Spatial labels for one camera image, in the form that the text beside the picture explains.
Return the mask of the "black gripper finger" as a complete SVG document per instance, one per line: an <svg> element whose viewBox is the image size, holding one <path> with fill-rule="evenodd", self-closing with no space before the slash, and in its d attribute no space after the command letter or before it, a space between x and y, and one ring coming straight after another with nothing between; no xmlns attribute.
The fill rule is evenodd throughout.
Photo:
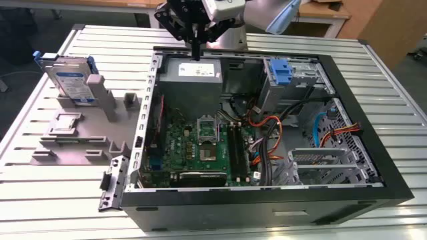
<svg viewBox="0 0 427 240"><path fill-rule="evenodd" d="M201 60L202 56L202 45L207 42L213 43L218 38L225 34L225 32L235 24L235 19L222 20L219 23L215 23L214 26L207 27L207 23L198 24L197 27L197 60Z"/></svg>
<svg viewBox="0 0 427 240"><path fill-rule="evenodd" d="M191 48L193 60L198 61L198 39L191 19L191 8L186 1L166 1L155 9L154 16L178 41Z"/></svg>

